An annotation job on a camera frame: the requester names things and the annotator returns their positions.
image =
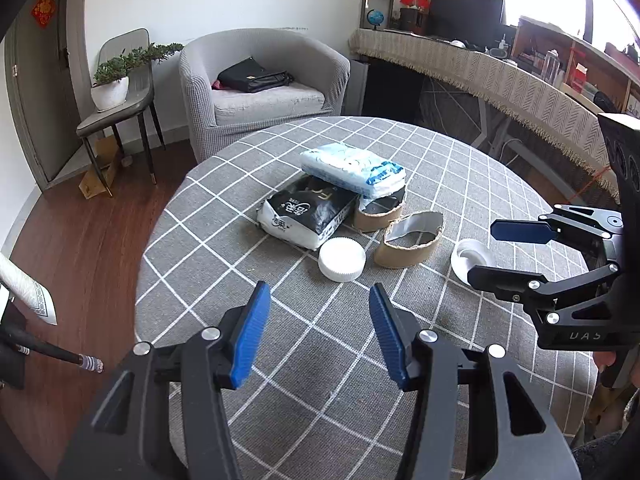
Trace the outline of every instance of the gray door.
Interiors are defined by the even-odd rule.
[[[32,13],[39,2],[27,0],[16,17],[12,75],[17,83],[14,97],[31,141],[27,144],[50,182],[82,142],[76,136],[80,117],[66,49],[66,0],[45,0],[39,7],[40,15],[45,11],[44,20],[49,16],[46,25]]]

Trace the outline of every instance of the checkered tablecloth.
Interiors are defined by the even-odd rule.
[[[429,260],[405,270],[373,263],[381,233],[363,235],[347,220],[336,235],[359,241],[367,265],[353,283],[333,283],[317,253],[265,234],[262,201],[299,178],[298,155],[341,141],[407,170],[405,211],[444,213],[444,239]],[[385,285],[396,306],[464,348],[503,345],[544,397],[561,430],[577,431],[593,392],[588,354],[544,351],[522,307],[478,294],[451,272],[454,243],[476,238],[503,267],[560,280],[586,272],[579,253],[490,239],[496,218],[536,219],[550,207],[497,161],[430,130],[376,118],[335,117],[282,124],[251,134],[206,160],[166,206],[145,250],[136,300],[136,337],[164,346],[186,341],[223,312],[245,304],[258,280],[271,285],[271,313],[253,371],[224,392],[238,460],[247,480],[392,479],[414,394],[385,369],[369,318],[368,292]],[[458,395],[452,478],[465,467],[468,397]],[[172,442],[184,458],[180,387],[172,385]]]

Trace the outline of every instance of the blue gripper pad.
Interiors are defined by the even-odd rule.
[[[376,330],[389,377],[398,384],[398,388],[404,390],[409,383],[409,374],[406,370],[406,351],[391,312],[392,309],[382,285],[377,283],[372,286],[369,291],[369,315],[373,322],[373,328]]]
[[[262,338],[264,325],[269,317],[271,306],[271,291],[265,282],[258,282],[254,293],[244,308],[241,320],[244,320],[234,348],[234,360],[229,374],[233,388],[242,386],[244,380],[251,373],[258,345]]]
[[[491,224],[491,236],[505,242],[547,244],[558,238],[558,232],[554,231],[546,222],[496,220]]]

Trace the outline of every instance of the black monitor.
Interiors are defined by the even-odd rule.
[[[426,35],[492,48],[502,6],[503,0],[431,0]]]

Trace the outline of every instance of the ribbed white lid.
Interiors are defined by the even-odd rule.
[[[318,266],[333,282],[352,282],[362,274],[366,259],[364,249],[356,240],[331,238],[320,247]]]

